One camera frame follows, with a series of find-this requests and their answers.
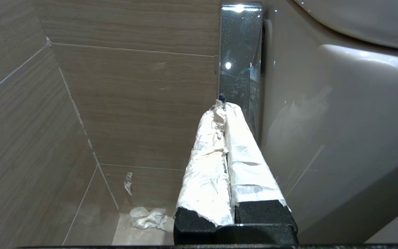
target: tiled floor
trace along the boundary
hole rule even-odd
[[[173,225],[174,219],[169,217],[165,224],[167,231],[142,230],[131,225],[129,214],[121,214],[112,245],[173,245]]]

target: beige tile wall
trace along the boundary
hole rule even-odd
[[[172,210],[217,95],[219,0],[37,0],[36,8],[120,210]]]
[[[31,3],[0,0],[0,248],[60,246],[70,229],[84,244],[100,227],[113,230],[98,240],[108,244],[116,206]],[[103,223],[72,227],[98,197]]]

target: wood-grain tile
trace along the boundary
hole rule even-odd
[[[46,47],[0,85],[0,248],[61,245],[94,169]]]
[[[53,49],[100,163],[185,169],[215,102],[213,57]]]
[[[31,0],[0,0],[0,81],[46,44]]]
[[[37,0],[56,43],[217,55],[219,0]]]
[[[119,210],[96,169],[64,245],[111,245],[118,219]]]
[[[144,206],[148,210],[166,208],[167,215],[173,215],[185,171],[105,164],[101,168],[122,213]],[[127,172],[133,173],[133,196],[124,188]]]

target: crumpled tissue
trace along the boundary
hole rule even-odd
[[[165,209],[155,208],[149,212],[143,206],[133,208],[130,211],[131,225],[140,229],[158,228],[166,230],[164,224],[167,222],[168,216],[165,215]]]
[[[248,128],[242,110],[237,104],[225,103],[225,113],[232,205],[279,200],[286,206],[285,198]]]
[[[176,210],[186,208],[218,225],[234,224],[226,164],[225,112],[221,101],[202,115],[185,169]]]

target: white paper wrap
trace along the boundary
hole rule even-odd
[[[218,225],[234,224],[224,139],[225,112],[221,101],[202,115],[185,170],[178,207],[196,211]]]
[[[232,205],[239,202],[285,199],[237,104],[225,103],[225,139]]]

